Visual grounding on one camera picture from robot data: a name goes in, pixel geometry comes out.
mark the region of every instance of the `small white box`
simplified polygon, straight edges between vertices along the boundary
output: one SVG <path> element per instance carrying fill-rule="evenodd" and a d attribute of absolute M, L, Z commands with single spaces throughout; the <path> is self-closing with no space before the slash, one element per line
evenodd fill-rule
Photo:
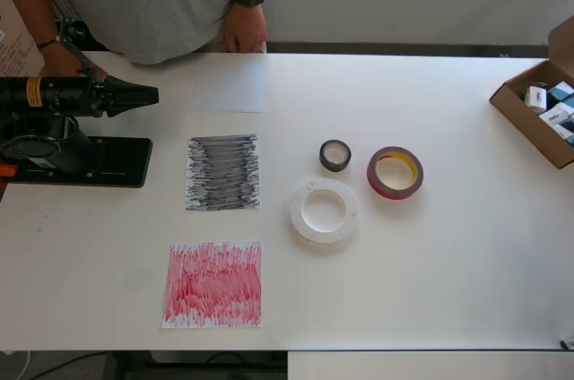
<path fill-rule="evenodd" d="M 554 126 L 567 120 L 572 114 L 574 114 L 574 108 L 560 102 L 539 117 L 547 125 Z"/>
<path fill-rule="evenodd" d="M 571 136 L 574 136 L 574 132 L 569 131 L 562 125 L 555 125 L 552 127 L 556 134 L 562 137 L 562 140 L 568 140 Z"/>
<path fill-rule="evenodd" d="M 524 102 L 536 114 L 542 114 L 546 111 L 546 89 L 536 86 L 528 87 Z"/>

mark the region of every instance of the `white tape roll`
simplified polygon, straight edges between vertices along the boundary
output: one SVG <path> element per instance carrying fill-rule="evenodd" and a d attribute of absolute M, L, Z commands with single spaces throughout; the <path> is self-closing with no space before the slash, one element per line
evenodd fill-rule
<path fill-rule="evenodd" d="M 305 200 L 318 191 L 327 191 L 335 194 L 344 204 L 345 214 L 343 223 L 337 229 L 323 232 L 313 229 L 303 217 Z M 359 207 L 351 190 L 343 183 L 330 178 L 310 180 L 301 186 L 291 199 L 289 209 L 291 223 L 299 234 L 305 239 L 318 244 L 331 244 L 352 236 L 358 227 Z"/>

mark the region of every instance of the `yellow tape core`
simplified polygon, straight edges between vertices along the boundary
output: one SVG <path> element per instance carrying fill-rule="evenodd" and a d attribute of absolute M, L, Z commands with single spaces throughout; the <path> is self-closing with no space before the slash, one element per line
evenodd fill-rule
<path fill-rule="evenodd" d="M 399 151 L 389 151 L 389 152 L 385 153 L 385 155 L 382 156 L 379 160 L 383 160 L 384 158 L 396 158 L 396 159 L 402 160 L 404 163 L 406 163 L 408 165 L 408 167 L 411 169 L 411 172 L 413 173 L 413 180 L 411 180 L 411 186 L 414 184 L 416 179 L 419 177 L 419 170 L 416 168 L 416 164 L 414 163 L 414 160 L 412 160 L 406 154 L 401 153 Z"/>
<path fill-rule="evenodd" d="M 42 107 L 42 95 L 39 91 L 39 84 L 42 77 L 30 77 L 26 83 L 26 96 L 28 105 L 31 107 Z"/>

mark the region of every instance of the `bracelet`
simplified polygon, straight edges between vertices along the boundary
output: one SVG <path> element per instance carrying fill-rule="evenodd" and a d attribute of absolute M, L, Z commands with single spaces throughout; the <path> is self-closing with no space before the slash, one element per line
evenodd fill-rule
<path fill-rule="evenodd" d="M 36 44 L 36 48 L 38 50 L 41 50 L 42 48 L 47 47 L 51 44 L 56 44 L 59 40 L 60 40 L 60 37 L 55 37 L 54 39 L 51 39 L 48 42 L 42 42 L 41 44 Z"/>

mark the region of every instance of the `man's hand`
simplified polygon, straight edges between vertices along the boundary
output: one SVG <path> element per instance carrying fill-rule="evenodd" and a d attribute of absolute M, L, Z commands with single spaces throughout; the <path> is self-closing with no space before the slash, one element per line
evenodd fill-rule
<path fill-rule="evenodd" d="M 39 72 L 41 77 L 77 77 L 82 74 L 82 63 L 61 44 L 50 44 L 40 50 L 44 57 L 44 67 Z M 100 80 L 108 74 L 99 66 L 91 64 Z"/>
<path fill-rule="evenodd" d="M 247 8 L 233 4 L 225 25 L 225 45 L 231 53 L 260 53 L 267 39 L 261 5 Z"/>

